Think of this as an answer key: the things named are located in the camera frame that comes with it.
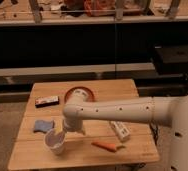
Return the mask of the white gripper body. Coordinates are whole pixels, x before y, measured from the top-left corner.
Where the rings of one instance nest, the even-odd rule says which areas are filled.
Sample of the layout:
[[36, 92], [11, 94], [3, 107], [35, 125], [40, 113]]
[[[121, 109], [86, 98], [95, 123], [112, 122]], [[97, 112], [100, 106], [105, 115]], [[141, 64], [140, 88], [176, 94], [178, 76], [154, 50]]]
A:
[[65, 132], [77, 132], [77, 133], [85, 134], [85, 129], [82, 120], [64, 119], [62, 125], [63, 125], [63, 130]]

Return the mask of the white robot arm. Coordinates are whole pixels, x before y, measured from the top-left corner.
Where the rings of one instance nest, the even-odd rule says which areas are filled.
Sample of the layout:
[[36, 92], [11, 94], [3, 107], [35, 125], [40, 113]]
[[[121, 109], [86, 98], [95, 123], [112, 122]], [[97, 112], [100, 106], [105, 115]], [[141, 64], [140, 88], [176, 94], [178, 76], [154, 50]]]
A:
[[169, 171], [188, 171], [188, 95], [90, 102], [89, 90], [75, 88], [63, 108], [63, 129], [79, 132], [84, 120], [154, 123], [172, 130]]

